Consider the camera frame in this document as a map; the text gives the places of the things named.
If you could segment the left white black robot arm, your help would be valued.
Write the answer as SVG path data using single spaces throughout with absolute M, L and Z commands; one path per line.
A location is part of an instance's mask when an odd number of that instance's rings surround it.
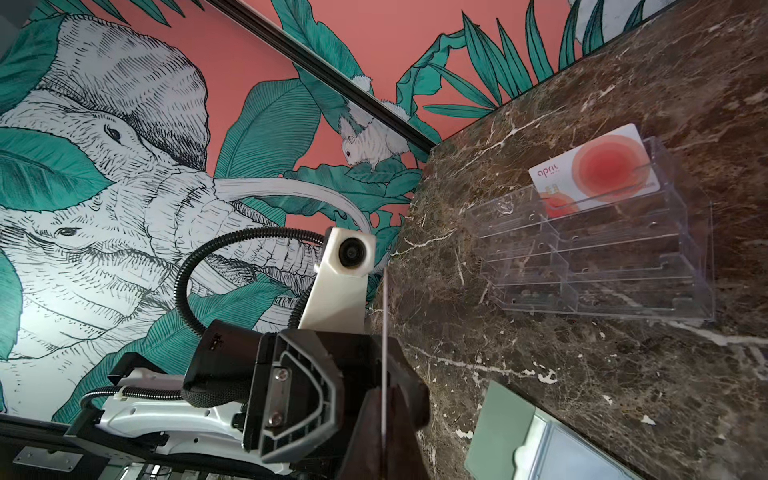
M 183 375 L 124 355 L 67 437 L 87 451 L 252 479 L 423 479 L 426 383 L 399 343 L 221 321 Z

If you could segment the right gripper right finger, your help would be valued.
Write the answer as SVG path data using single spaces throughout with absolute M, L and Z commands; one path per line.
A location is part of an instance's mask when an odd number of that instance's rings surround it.
M 429 479 L 401 390 L 389 387 L 385 399 L 385 478 Z

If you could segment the black mounting rail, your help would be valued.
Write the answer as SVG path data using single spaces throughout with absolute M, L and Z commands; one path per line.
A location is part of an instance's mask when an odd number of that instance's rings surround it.
M 179 479 L 170 467 L 100 457 L 64 437 L 63 425 L 1 416 L 3 479 Z

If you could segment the clear plastic organizer box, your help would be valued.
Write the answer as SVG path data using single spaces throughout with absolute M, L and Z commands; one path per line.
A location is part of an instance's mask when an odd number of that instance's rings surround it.
M 675 321 L 716 314 L 712 204 L 656 137 L 655 192 L 549 218 L 533 186 L 468 209 L 480 276 L 505 311 Z

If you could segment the left black frame post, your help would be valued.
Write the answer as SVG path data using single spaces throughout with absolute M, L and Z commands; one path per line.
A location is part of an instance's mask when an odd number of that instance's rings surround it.
M 257 36 L 272 49 L 299 65 L 330 89 L 360 106 L 374 119 L 380 120 L 384 125 L 410 141 L 415 147 L 429 153 L 436 146 L 435 142 L 416 127 L 408 124 L 373 95 L 358 88 L 338 69 L 250 6 L 240 1 L 209 1 L 209 4 Z

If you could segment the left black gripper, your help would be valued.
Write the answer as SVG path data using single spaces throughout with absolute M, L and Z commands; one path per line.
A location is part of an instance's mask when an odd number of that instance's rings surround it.
M 389 381 L 401 389 L 415 429 L 430 421 L 430 392 L 399 342 L 388 337 Z M 195 407 L 246 403 L 242 446 L 264 463 L 336 457 L 344 407 L 378 386 L 381 354 L 369 335 L 313 330 L 262 334 L 215 320 L 184 376 Z

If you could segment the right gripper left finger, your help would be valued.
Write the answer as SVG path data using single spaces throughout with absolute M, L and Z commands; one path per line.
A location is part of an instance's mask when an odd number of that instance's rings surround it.
M 381 479 L 383 473 L 381 433 L 382 391 L 366 393 L 337 478 Z

